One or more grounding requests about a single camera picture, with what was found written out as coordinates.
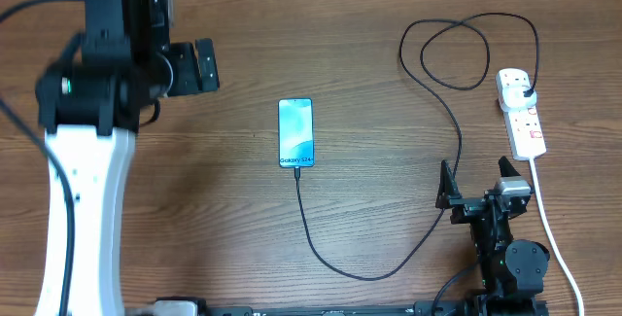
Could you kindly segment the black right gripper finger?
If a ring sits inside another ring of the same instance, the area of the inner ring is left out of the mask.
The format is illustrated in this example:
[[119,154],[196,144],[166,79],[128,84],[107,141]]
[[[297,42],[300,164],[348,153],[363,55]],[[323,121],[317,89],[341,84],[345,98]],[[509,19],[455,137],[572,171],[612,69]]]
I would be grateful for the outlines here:
[[498,161],[501,176],[497,180],[500,193],[532,193],[532,186],[519,174],[507,157]]
[[455,177],[448,162],[444,159],[440,164],[439,186],[435,200],[437,209],[450,209],[461,199]]

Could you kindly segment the blue smartphone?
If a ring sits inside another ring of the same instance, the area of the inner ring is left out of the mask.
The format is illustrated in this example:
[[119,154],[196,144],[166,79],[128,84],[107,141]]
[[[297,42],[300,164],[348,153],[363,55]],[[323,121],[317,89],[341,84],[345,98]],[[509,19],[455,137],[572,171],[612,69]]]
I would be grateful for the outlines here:
[[283,168],[315,164],[313,103],[310,98],[278,102],[279,165]]

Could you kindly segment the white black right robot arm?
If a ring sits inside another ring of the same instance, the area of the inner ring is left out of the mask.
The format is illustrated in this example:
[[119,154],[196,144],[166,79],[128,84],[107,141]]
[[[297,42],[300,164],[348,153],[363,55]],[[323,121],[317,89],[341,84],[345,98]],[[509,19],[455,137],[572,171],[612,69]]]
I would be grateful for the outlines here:
[[[435,206],[449,209],[453,225],[470,226],[476,262],[458,272],[441,287],[431,306],[432,315],[546,315],[543,278],[550,260],[548,249],[531,240],[516,240],[510,221],[527,212],[533,187],[510,161],[499,159],[501,176],[480,197],[461,195],[447,162],[440,165]],[[458,279],[480,268],[483,289],[470,292],[460,301],[442,306],[440,298]]]

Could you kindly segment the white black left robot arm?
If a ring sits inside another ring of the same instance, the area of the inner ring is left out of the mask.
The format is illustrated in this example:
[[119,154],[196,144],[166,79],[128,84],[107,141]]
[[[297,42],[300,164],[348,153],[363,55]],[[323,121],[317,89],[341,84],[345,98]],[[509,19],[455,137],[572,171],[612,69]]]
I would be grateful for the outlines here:
[[36,84],[50,211],[40,315],[121,315],[123,195],[140,115],[215,91],[209,39],[174,43],[172,0],[84,0],[79,31]]

